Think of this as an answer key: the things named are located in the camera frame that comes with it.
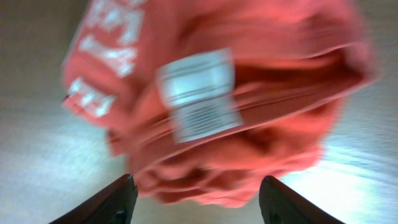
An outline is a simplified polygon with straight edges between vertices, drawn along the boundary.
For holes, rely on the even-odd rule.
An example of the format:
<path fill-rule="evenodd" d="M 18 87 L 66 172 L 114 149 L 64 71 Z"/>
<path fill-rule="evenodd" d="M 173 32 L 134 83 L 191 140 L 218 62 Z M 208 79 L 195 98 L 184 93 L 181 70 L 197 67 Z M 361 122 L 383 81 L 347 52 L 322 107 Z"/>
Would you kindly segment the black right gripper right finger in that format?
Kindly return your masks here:
<path fill-rule="evenodd" d="M 271 175 L 261 182 L 259 206 L 265 224 L 343 224 Z"/>

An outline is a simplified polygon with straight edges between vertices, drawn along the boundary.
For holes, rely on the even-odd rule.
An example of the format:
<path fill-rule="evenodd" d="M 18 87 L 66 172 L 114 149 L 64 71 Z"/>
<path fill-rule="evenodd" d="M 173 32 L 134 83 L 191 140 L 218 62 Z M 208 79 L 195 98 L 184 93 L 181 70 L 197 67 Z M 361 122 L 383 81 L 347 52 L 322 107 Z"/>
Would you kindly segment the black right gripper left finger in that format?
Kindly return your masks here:
<path fill-rule="evenodd" d="M 138 187 L 125 174 L 50 224 L 131 224 Z"/>

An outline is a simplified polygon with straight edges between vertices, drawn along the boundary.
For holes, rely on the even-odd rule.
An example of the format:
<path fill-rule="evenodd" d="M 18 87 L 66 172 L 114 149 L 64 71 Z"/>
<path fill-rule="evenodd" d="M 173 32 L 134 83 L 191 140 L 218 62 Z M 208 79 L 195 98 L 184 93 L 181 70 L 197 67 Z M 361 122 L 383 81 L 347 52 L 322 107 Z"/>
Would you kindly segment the orange t-shirt with white print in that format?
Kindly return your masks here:
<path fill-rule="evenodd" d="M 142 196 L 236 208 L 313 166 L 375 77 L 355 1 L 95 0 L 63 105 L 105 129 Z"/>

